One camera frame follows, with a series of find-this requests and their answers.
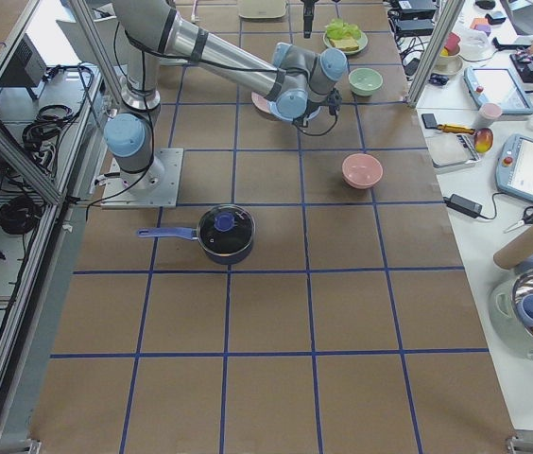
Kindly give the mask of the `kitchen scale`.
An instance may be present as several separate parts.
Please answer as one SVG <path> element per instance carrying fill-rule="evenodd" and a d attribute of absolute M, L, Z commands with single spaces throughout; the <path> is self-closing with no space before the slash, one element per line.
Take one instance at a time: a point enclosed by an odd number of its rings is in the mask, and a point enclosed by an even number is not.
<path fill-rule="evenodd" d="M 427 137 L 426 145 L 438 172 L 474 166 L 480 161 L 473 139 L 467 134 L 441 133 Z"/>

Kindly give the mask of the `black power adapter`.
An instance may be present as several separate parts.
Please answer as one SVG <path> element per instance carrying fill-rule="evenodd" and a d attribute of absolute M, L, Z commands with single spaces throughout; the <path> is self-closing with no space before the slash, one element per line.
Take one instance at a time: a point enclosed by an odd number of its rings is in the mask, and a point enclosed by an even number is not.
<path fill-rule="evenodd" d="M 444 197 L 443 200 L 448 208 L 470 218 L 479 218 L 481 215 L 482 205 L 475 201 L 466 199 L 457 194 Z"/>

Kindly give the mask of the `aluminium frame post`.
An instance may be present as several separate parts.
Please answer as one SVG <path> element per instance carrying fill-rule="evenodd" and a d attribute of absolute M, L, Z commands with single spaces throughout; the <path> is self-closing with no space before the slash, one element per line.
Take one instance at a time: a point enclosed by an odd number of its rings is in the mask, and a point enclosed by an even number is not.
<path fill-rule="evenodd" d="M 453 26 L 463 9 L 463 5 L 463 0 L 449 0 L 442 2 L 442 7 L 439 9 L 439 17 L 435 23 L 430 41 L 421 54 L 421 61 L 405 98 L 409 107 L 417 107 L 421 94 L 435 67 L 439 53 L 453 29 Z"/>

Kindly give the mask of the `scissors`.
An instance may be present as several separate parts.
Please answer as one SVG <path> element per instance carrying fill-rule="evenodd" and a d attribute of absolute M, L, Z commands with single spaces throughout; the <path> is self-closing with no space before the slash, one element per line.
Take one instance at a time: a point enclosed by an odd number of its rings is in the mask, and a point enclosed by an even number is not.
<path fill-rule="evenodd" d="M 533 205 L 527 206 L 522 213 L 522 216 L 519 220 L 508 226 L 504 233 L 510 233 L 513 231 L 518 230 L 519 228 L 526 226 L 526 225 L 532 225 L 533 224 Z"/>

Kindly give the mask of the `pink plate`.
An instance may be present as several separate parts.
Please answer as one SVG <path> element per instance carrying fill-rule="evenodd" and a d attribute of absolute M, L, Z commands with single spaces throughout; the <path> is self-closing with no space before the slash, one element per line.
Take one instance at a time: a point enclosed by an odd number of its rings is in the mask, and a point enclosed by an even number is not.
<path fill-rule="evenodd" d="M 271 114 L 269 102 L 259 94 L 252 92 L 251 101 L 256 109 L 265 114 Z"/>

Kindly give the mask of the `mango toy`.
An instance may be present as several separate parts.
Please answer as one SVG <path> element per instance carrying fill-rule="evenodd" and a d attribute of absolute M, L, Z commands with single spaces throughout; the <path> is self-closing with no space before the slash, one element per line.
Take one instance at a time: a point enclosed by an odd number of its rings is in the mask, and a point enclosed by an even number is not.
<path fill-rule="evenodd" d="M 477 153 L 488 152 L 493 145 L 493 132 L 490 128 L 481 128 L 474 132 L 473 146 Z"/>

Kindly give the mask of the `yellow handled screwdriver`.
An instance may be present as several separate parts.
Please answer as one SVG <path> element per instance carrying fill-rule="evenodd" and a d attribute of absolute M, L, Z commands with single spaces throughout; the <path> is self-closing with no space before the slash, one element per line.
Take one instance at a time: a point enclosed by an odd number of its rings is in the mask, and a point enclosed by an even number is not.
<path fill-rule="evenodd" d="M 473 135 L 475 133 L 474 128 L 470 128 L 470 127 L 466 127 L 462 125 L 456 125 L 456 124 L 438 124 L 437 130 L 441 132 L 454 133 L 454 134 Z"/>

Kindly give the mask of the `pink bowl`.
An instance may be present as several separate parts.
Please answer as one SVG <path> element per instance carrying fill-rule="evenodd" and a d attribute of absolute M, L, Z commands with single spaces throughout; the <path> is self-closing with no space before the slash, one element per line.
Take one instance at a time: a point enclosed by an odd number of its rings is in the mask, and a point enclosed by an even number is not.
<path fill-rule="evenodd" d="M 381 163 L 375 157 L 365 153 L 347 156 L 341 169 L 345 183 L 356 189 L 372 188 L 384 175 Z"/>

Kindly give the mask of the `blue plate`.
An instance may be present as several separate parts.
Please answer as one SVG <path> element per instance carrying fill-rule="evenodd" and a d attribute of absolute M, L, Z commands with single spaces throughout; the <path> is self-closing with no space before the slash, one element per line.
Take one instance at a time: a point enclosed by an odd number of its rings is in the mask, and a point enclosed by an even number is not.
<path fill-rule="evenodd" d="M 288 123 L 292 123 L 294 120 L 308 121 L 315 118 L 320 113 L 320 107 L 317 107 L 311 113 L 304 113 L 303 115 L 292 118 L 291 116 L 286 116 L 280 113 L 274 101 L 269 101 L 267 104 L 272 115 L 274 115 L 277 119 Z"/>

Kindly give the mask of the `bread slice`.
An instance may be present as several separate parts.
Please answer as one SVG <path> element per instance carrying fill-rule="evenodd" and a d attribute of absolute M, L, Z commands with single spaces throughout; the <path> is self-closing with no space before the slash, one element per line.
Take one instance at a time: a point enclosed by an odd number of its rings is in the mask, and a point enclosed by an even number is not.
<path fill-rule="evenodd" d="M 329 44 L 342 52 L 353 52 L 359 49 L 359 42 L 355 38 L 328 38 Z"/>

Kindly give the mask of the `cardboard tube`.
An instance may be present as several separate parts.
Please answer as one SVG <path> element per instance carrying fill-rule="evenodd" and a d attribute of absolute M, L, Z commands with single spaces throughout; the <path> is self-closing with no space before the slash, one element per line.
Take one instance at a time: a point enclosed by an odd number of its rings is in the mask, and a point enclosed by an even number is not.
<path fill-rule="evenodd" d="M 499 268 L 510 270 L 533 255 L 533 225 L 493 255 Z"/>

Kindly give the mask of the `green bowl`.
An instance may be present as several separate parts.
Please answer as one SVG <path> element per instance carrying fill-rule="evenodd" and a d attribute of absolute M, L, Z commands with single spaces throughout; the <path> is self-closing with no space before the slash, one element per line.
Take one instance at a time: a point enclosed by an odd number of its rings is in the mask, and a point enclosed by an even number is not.
<path fill-rule="evenodd" d="M 384 84 L 382 75 L 367 67 L 353 69 L 349 73 L 348 80 L 352 93 L 357 96 L 372 96 Z"/>

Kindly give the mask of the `green lettuce leaf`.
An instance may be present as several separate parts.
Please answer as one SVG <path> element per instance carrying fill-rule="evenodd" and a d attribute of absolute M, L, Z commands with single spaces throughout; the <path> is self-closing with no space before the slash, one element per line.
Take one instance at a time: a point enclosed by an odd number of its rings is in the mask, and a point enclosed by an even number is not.
<path fill-rule="evenodd" d="M 353 38 L 358 40 L 361 37 L 361 30 L 356 24 L 350 24 L 342 19 L 335 18 L 325 27 L 326 36 L 329 39 L 345 40 Z"/>

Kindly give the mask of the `black smartphone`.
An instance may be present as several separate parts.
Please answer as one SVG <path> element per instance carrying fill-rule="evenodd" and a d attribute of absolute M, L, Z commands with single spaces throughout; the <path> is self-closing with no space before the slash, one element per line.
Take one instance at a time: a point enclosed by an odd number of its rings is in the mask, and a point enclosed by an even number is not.
<path fill-rule="evenodd" d="M 421 120 L 424 127 L 428 130 L 436 130 L 438 121 L 433 113 L 422 113 Z"/>

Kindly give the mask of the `white bowl with fruit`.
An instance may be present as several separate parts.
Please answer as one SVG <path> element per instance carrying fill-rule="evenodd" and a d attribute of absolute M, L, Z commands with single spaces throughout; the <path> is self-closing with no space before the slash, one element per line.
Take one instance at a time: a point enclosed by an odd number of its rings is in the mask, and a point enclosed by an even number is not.
<path fill-rule="evenodd" d="M 434 72 L 436 74 L 444 74 L 449 69 L 450 65 L 456 60 L 460 52 L 460 37 L 454 32 L 450 32 L 446 41 L 438 54 Z"/>

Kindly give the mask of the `blue saucepan with glass lid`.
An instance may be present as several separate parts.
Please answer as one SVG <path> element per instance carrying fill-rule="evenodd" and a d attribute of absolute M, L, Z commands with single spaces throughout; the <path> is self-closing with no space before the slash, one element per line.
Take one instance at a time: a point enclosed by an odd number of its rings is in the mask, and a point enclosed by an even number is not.
<path fill-rule="evenodd" d="M 142 228 L 136 235 L 140 238 L 175 237 L 196 241 L 213 262 L 233 265 L 250 254 L 255 230 L 254 217 L 246 209 L 235 204 L 219 204 L 205 212 L 195 228 Z"/>

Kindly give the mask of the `near teach pendant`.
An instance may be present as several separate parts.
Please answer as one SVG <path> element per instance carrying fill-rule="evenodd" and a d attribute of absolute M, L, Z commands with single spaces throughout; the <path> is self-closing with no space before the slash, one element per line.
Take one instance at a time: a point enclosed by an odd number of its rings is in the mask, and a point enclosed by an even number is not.
<path fill-rule="evenodd" d="M 497 188 L 533 202 L 533 138 L 512 134 L 502 146 L 495 168 Z"/>

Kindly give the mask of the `far teach pendant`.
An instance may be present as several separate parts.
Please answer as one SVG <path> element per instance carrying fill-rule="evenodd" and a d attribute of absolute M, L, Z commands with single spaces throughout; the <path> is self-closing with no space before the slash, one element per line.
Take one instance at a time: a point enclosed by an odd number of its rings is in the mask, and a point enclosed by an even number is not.
<path fill-rule="evenodd" d="M 464 70 L 463 80 L 477 107 L 493 103 L 505 115 L 533 114 L 532 102 L 508 68 L 468 67 Z"/>

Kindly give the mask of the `teach pendant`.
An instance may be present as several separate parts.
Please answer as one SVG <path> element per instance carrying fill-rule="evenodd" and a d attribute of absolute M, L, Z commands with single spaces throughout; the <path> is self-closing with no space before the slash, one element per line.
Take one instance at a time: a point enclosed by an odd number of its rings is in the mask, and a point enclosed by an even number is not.
<path fill-rule="evenodd" d="M 497 188 L 533 202 L 533 138 L 512 134 L 502 146 L 495 168 Z"/>
<path fill-rule="evenodd" d="M 533 114 L 532 102 L 508 68 L 468 67 L 464 70 L 463 80 L 477 107 L 493 103 L 505 115 Z"/>

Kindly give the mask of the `grey control box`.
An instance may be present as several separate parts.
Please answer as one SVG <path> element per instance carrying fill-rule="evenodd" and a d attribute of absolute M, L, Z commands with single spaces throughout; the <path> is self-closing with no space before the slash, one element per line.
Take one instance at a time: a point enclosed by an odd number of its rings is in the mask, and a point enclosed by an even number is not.
<path fill-rule="evenodd" d="M 0 89 L 25 88 L 32 100 L 38 100 L 46 71 L 45 61 L 25 33 L 0 77 Z"/>

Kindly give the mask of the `green plate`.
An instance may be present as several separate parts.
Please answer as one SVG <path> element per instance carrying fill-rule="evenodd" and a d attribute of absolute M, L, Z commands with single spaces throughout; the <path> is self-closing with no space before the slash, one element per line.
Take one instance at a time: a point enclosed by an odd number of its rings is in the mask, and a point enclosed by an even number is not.
<path fill-rule="evenodd" d="M 342 51 L 345 55 L 351 56 L 362 52 L 368 45 L 367 35 L 360 30 L 357 38 L 350 35 L 342 40 L 332 40 L 327 34 L 322 35 L 323 43 L 328 48 L 335 48 Z"/>

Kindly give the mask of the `white paper cup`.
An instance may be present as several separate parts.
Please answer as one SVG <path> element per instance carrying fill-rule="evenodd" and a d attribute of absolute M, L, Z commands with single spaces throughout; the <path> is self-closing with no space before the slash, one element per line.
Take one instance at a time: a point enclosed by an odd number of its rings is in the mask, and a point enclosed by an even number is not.
<path fill-rule="evenodd" d="M 484 103 L 478 110 L 473 127 L 476 130 L 489 128 L 503 114 L 500 105 L 492 102 Z"/>

